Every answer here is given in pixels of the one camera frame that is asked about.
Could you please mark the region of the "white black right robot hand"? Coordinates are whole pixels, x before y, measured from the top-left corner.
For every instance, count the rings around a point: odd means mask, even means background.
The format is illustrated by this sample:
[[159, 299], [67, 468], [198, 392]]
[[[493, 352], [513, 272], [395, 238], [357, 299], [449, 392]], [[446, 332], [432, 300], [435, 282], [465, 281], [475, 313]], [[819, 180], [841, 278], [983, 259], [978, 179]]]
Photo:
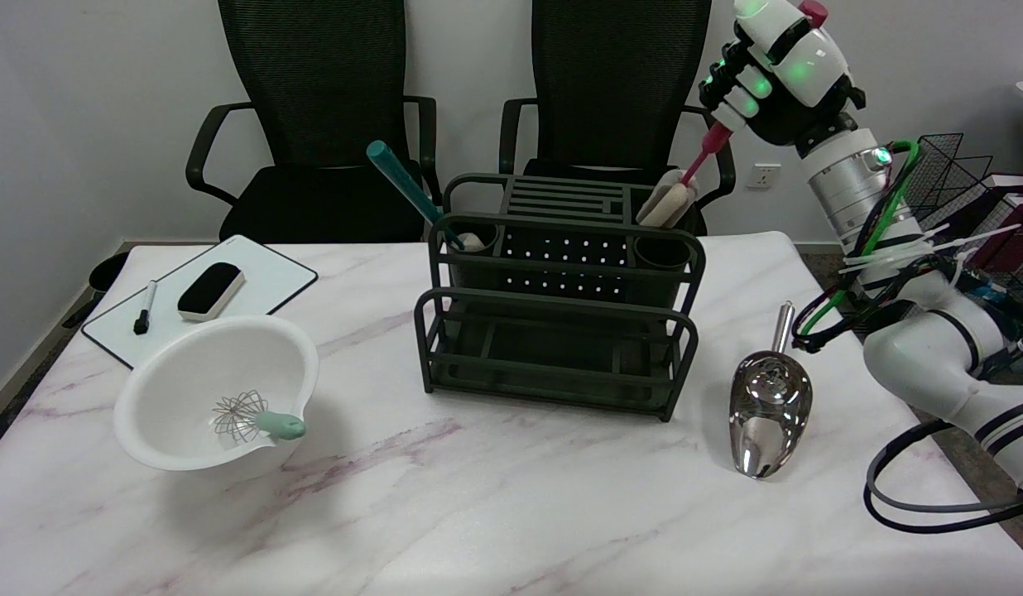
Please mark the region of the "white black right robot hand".
[[855, 129], [846, 109], [866, 107], [866, 91], [824, 30], [821, 2], [735, 1], [733, 10], [733, 38], [699, 83], [699, 101], [717, 123], [801, 156]]

